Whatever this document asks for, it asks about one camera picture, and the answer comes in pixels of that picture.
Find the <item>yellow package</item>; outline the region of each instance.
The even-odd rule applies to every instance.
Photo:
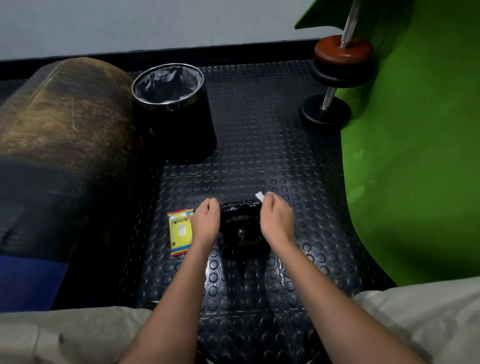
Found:
[[[195,209],[188,208],[174,212],[168,212],[168,226],[170,227],[170,255],[184,254],[192,243],[192,217]]]

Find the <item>metal bar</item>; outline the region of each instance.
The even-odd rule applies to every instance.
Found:
[[[327,111],[328,108],[330,107],[330,104],[332,103],[332,100],[333,100],[333,96],[335,96],[335,92],[336,92],[336,87],[329,87],[327,89],[327,92],[326,92],[325,98],[324,98],[324,102],[321,106],[321,109],[323,111]]]
[[[352,40],[353,31],[355,30],[359,18],[361,3],[362,0],[353,0],[350,14],[348,14],[347,23],[343,30],[342,40],[340,41],[340,48],[346,48]]]

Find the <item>black trash can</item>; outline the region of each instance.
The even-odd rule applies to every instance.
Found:
[[[155,134],[165,158],[178,164],[202,161],[216,147],[204,74],[169,63],[139,75],[132,84],[136,119]]]

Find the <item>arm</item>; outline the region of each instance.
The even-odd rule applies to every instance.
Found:
[[[206,199],[192,216],[193,241],[164,296],[120,364],[194,363],[208,255],[220,228],[220,205]]]
[[[267,193],[262,233],[285,266],[334,364],[425,364],[399,338],[346,297],[293,242],[293,211]]]

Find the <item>white wall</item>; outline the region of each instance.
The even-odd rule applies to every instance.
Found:
[[[0,60],[320,38],[313,0],[0,0]]]

